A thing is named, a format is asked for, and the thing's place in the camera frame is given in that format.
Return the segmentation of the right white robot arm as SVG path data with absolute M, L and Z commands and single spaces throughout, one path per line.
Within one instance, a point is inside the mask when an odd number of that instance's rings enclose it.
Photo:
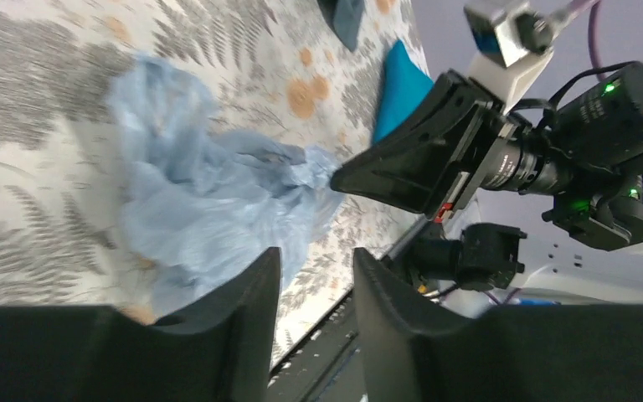
M 448 71 L 404 122 L 336 170 L 331 188 L 425 217 L 390 262 L 413 285 L 486 292 L 523 272 L 519 229 L 473 224 L 458 240 L 433 236 L 478 189 L 552 197 L 543 220 L 593 249 L 642 243 L 643 63 L 594 74 L 599 83 L 570 102 L 563 86 L 503 113 L 478 82 Z

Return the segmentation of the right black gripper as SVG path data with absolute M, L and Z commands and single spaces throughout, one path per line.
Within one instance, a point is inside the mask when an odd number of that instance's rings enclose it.
M 330 185 L 445 222 L 468 205 L 515 130 L 504 100 L 449 70 L 399 127 L 343 163 Z

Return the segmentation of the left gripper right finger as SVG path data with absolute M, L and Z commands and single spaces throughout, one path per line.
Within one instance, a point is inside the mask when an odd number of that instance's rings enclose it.
M 353 276 L 371 401 L 643 401 L 643 305 L 510 305 L 467 318 L 363 248 Z

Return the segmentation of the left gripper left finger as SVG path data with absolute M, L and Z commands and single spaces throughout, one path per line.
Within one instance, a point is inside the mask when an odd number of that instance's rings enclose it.
M 143 325 L 114 307 L 0 307 L 0 401 L 261 401 L 280 252 Z

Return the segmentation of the light blue plastic trash bag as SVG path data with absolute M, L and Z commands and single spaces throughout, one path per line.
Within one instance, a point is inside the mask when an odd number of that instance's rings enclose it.
M 251 130 L 213 134 L 212 92 L 165 59 L 137 58 L 107 104 L 126 173 L 121 225 L 158 270 L 152 309 L 164 316 L 236 277 L 263 251 L 281 255 L 282 287 L 329 230 L 344 197 L 337 159 Z

